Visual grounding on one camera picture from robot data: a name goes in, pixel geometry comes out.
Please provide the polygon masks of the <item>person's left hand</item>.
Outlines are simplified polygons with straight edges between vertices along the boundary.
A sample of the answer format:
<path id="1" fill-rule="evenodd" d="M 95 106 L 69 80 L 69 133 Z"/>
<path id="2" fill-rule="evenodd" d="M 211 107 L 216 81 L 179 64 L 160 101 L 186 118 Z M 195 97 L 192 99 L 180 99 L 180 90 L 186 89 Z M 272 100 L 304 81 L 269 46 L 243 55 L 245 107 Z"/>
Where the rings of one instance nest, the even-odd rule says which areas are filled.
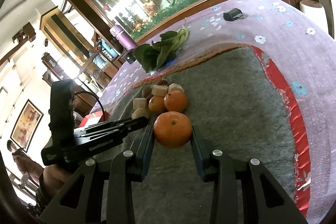
<path id="1" fill-rule="evenodd" d="M 54 197 L 71 177 L 71 173 L 66 172 L 57 165 L 46 166 L 43 171 L 43 186 L 47 193 Z"/>

